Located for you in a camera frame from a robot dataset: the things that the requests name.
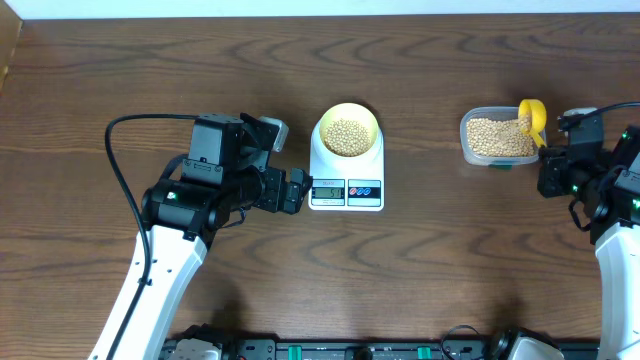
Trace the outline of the yellow plastic measuring scoop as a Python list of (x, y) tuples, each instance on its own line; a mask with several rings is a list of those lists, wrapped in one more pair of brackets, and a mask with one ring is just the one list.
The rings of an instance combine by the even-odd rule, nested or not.
[(529, 136), (538, 148), (546, 147), (546, 141), (541, 136), (547, 121), (544, 104), (538, 99), (523, 99), (518, 107), (518, 118), (528, 121), (522, 132)]

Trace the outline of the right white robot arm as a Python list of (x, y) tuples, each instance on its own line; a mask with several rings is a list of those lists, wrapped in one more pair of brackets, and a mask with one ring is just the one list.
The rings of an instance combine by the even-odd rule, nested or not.
[(629, 126), (612, 151), (602, 132), (585, 142), (540, 150), (538, 191), (571, 195), (574, 224), (590, 234), (602, 285), (599, 359), (639, 357), (639, 128)]

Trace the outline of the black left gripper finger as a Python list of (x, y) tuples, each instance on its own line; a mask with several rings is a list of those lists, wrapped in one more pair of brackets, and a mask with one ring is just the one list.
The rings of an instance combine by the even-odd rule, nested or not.
[(285, 192), (282, 211), (293, 215), (300, 211), (305, 197), (305, 192), (301, 187), (288, 187)]
[(293, 168), (291, 170), (290, 183), (297, 185), (300, 193), (308, 193), (313, 184), (313, 177), (303, 169)]

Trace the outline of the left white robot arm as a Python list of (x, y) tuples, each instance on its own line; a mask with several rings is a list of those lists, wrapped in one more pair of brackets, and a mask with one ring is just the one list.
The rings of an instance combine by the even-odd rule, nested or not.
[(90, 356), (93, 359), (156, 359), (188, 284), (203, 264), (216, 233), (233, 226), (230, 216), (252, 208), (296, 214), (311, 176), (269, 164), (282, 150), (288, 128), (275, 118), (190, 115), (188, 153), (171, 159), (157, 183), (135, 200), (118, 166), (112, 120), (105, 150), (138, 226), (129, 270)]

